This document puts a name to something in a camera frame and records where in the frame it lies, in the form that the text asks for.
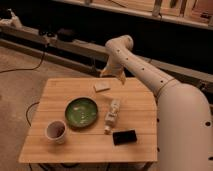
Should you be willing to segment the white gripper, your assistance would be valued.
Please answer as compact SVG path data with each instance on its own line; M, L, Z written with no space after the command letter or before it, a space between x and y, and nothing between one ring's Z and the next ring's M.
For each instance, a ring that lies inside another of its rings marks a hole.
M119 77L119 80L121 81L121 83L123 85L125 84L126 75L124 73L124 68L120 63L116 62L115 60L109 60L107 62L106 69L103 69L100 72L100 77L107 76L108 74L115 77Z

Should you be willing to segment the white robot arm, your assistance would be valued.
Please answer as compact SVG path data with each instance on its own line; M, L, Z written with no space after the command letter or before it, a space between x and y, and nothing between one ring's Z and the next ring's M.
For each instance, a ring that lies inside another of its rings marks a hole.
M129 71L156 98L158 171L213 171L213 115L204 93L133 54L129 35L108 40L105 48L103 76L124 82Z

